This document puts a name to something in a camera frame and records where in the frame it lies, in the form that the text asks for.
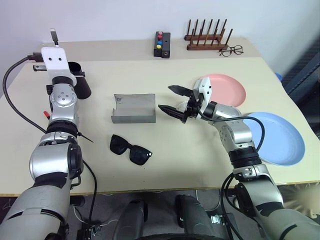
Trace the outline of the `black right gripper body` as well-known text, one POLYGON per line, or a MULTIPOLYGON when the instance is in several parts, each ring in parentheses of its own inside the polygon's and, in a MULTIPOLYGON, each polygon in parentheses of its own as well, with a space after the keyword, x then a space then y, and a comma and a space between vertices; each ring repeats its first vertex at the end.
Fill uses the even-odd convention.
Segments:
POLYGON ((190 97, 187 102, 186 112, 190 118, 196 118, 198 115, 198 108, 202 106, 203 94, 197 91, 191 90, 190 97))

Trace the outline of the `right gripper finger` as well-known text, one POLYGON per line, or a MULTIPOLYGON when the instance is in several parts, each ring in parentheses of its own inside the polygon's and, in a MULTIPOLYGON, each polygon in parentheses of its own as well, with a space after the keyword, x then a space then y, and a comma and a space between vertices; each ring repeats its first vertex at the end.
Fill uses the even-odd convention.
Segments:
POLYGON ((175 94, 180 95, 180 96, 191 97, 193 94, 193 91, 191 89, 188 89, 186 87, 179 86, 179 85, 170 85, 170 86, 168 86, 168 88, 172 92, 174 92, 175 94))
POLYGON ((161 111, 173 118, 180 120, 182 123, 185 123, 187 121, 188 117, 185 115, 185 113, 177 110, 172 106, 159 104, 158 107, 161 111))

